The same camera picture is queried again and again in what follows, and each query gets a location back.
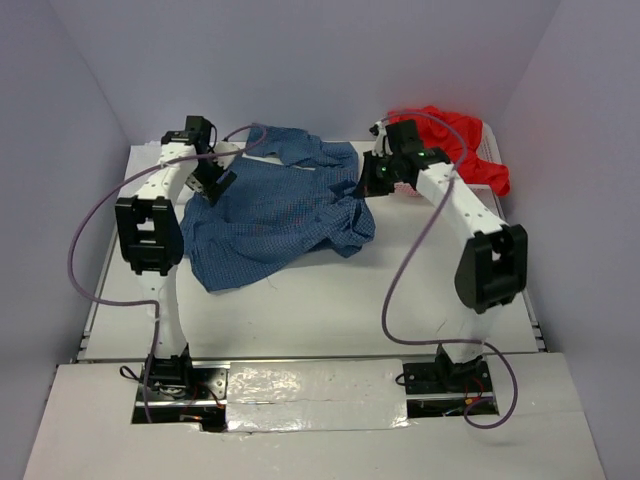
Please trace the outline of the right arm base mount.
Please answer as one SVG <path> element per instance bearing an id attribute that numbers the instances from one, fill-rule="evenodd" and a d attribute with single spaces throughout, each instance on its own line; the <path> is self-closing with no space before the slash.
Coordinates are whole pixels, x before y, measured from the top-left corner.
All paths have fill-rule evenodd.
<path id="1" fill-rule="evenodd" d="M 395 377 L 407 396 L 408 417 L 433 418 L 469 415 L 496 415 L 493 385 L 482 356 L 466 363 L 453 363 L 442 346 L 428 361 L 404 363 Z"/>

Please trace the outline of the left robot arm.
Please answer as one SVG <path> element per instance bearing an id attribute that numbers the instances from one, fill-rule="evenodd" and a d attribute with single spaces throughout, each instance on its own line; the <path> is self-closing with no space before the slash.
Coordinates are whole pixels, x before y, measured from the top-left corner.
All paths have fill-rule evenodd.
<path id="1" fill-rule="evenodd" d="M 133 194 L 119 196 L 115 215 L 122 258 L 138 276 L 143 299 L 151 303 L 158 323 L 152 341 L 154 359 L 179 358 L 188 342 L 179 319 L 177 265 L 184 255 L 184 239 L 175 205 L 187 187 L 215 204 L 236 175 L 229 170 L 231 148 L 217 157 L 210 146 L 213 124 L 202 116 L 186 118 L 182 130 L 161 139 L 154 169 Z"/>

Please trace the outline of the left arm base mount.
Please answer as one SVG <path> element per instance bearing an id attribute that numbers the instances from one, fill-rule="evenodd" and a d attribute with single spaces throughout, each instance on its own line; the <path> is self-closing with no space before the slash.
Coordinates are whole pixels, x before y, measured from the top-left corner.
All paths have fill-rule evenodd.
<path id="1" fill-rule="evenodd" d="M 133 424 L 195 424 L 205 432 L 227 428 L 226 404 L 229 369 L 194 365 L 185 378 L 154 377 L 145 380 L 145 369 L 135 373 L 121 366 L 119 374 L 137 384 Z"/>

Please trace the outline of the blue plaid long sleeve shirt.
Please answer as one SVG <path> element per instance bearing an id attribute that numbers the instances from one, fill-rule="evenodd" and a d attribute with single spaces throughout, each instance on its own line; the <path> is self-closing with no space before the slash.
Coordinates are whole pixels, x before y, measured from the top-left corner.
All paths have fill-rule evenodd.
<path id="1" fill-rule="evenodd" d="M 185 206 L 184 253 L 206 291 L 252 284 L 311 251 L 348 258 L 373 240 L 373 215 L 353 194 L 359 156 L 350 143 L 273 126 L 252 128 L 247 143 L 218 202 L 195 194 Z"/>

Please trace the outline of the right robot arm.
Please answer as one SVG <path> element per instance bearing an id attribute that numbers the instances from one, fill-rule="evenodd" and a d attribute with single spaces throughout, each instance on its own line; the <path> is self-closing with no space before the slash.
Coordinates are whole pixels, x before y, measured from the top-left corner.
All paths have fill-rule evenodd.
<path id="1" fill-rule="evenodd" d="M 458 332 L 432 343 L 448 356 L 435 366 L 435 380 L 442 389 L 456 391 L 469 379 L 467 363 L 488 348 L 498 310 L 526 287 L 528 234 L 523 226 L 510 225 L 491 212 L 462 179 L 458 170 L 468 156 L 467 148 L 452 159 L 443 149 L 424 145 L 416 122 L 419 116 L 390 114 L 371 127 L 375 143 L 364 154 L 354 195 L 387 196 L 396 185 L 407 184 L 435 207 L 395 273 L 391 290 L 438 219 L 453 229 L 460 243 L 453 285 L 469 317 Z"/>

